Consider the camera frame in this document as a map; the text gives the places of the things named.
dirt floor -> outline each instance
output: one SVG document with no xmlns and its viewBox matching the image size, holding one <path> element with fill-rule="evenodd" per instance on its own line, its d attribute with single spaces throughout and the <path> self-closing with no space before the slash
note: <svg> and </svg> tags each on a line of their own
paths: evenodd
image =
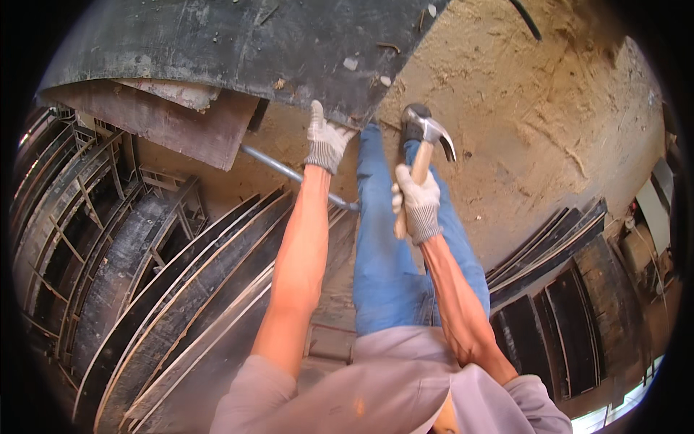
<svg viewBox="0 0 694 434">
<path fill-rule="evenodd" d="M 459 161 L 437 150 L 434 164 L 485 269 L 564 206 L 585 209 L 605 196 L 607 224 L 623 216 L 664 153 L 660 91 L 636 44 L 596 33 L 604 23 L 577 1 L 526 3 L 542 42 L 508 1 L 452 0 L 379 111 L 391 168 L 406 104 L 426 103 L 448 129 Z M 306 112 L 271 104 L 244 143 L 300 171 L 307 122 Z M 155 144 L 140 154 L 142 163 L 200 176 L 213 219 L 254 192 L 298 187 L 244 154 L 228 173 Z M 351 201 L 356 155 L 355 140 L 331 187 Z M 332 285 L 346 306 L 350 266 Z"/>
</svg>

gray shirt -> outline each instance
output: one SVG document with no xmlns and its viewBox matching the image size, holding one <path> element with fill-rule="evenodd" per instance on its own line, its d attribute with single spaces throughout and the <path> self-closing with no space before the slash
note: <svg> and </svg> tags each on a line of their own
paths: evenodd
<svg viewBox="0 0 694 434">
<path fill-rule="evenodd" d="M 460 367 L 439 327 L 401 326 L 357 339 L 354 363 L 296 396 L 296 381 L 250 356 L 217 406 L 211 434 L 426 434 L 451 393 L 462 433 L 569 433 L 535 375 L 501 386 Z"/>
</svg>

wooden hammer handle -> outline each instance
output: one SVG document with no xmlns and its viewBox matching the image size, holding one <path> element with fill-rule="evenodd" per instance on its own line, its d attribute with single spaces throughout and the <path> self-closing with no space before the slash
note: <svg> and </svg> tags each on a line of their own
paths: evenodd
<svg viewBox="0 0 694 434">
<path fill-rule="evenodd" d="M 422 140 L 417 150 L 417 155 L 414 157 L 414 164 L 412 165 L 412 180 L 415 184 L 424 184 L 427 173 L 429 172 L 429 162 L 432 159 L 432 153 L 434 153 L 434 145 L 426 140 Z M 400 209 L 400 214 L 398 214 L 395 219 L 393 233 L 398 240 L 404 240 L 407 236 L 407 214 L 405 213 L 404 200 L 403 207 Z"/>
</svg>

hand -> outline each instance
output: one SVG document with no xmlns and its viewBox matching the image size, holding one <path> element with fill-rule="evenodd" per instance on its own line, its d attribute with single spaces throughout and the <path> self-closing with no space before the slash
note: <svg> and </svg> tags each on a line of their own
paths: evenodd
<svg viewBox="0 0 694 434">
<path fill-rule="evenodd" d="M 304 160 L 307 165 L 324 168 L 331 174 L 337 173 L 337 166 L 342 160 L 342 154 L 356 130 L 327 122 L 323 117 L 323 106 L 316 100 L 311 102 L 311 124 L 308 127 L 308 157 Z"/>
<path fill-rule="evenodd" d="M 393 212 L 398 214 L 403 207 L 407 213 L 407 232 L 412 236 L 412 243 L 420 245 L 429 238 L 443 232 L 439 226 L 439 197 L 441 190 L 431 171 L 427 172 L 424 184 L 417 185 L 412 180 L 409 166 L 398 165 L 393 184 Z"/>
</svg>

claw hammer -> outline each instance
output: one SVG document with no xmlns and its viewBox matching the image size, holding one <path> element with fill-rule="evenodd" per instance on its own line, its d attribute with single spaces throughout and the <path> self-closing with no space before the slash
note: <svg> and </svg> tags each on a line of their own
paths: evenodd
<svg viewBox="0 0 694 434">
<path fill-rule="evenodd" d="M 434 152 L 434 143 L 440 142 L 441 146 L 443 146 L 443 152 L 446 153 L 446 160 L 453 162 L 455 161 L 453 140 L 439 122 L 436 122 L 431 117 L 419 115 L 412 107 L 408 106 L 405 111 L 403 111 L 402 121 L 403 125 L 407 123 L 417 125 L 423 132 L 422 143 L 419 145 L 419 150 L 412 164 L 412 180 L 415 184 L 422 185 L 427 178 L 429 162 Z M 395 220 L 393 233 L 399 240 L 404 240 L 407 235 L 407 214 L 405 214 L 404 206 Z"/>
</svg>

